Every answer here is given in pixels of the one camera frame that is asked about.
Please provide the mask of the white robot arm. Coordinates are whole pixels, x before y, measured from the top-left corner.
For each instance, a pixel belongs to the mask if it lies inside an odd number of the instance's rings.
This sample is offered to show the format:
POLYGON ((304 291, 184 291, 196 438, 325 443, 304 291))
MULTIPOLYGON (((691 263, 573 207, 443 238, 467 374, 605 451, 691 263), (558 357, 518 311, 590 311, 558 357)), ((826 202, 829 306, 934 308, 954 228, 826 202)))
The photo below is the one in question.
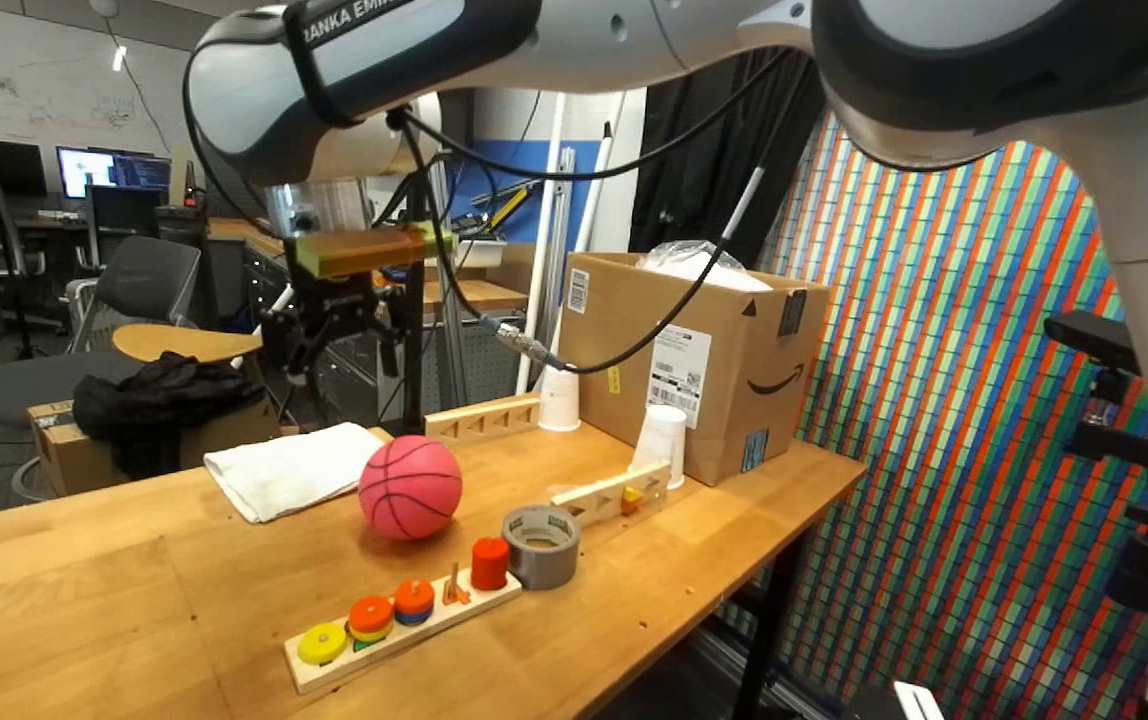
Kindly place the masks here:
POLYGON ((1028 142, 1088 189, 1148 384, 1148 0, 277 0, 215 19, 180 104, 238 207, 356 170, 372 122, 456 90, 656 90, 801 58, 884 170, 1028 142))

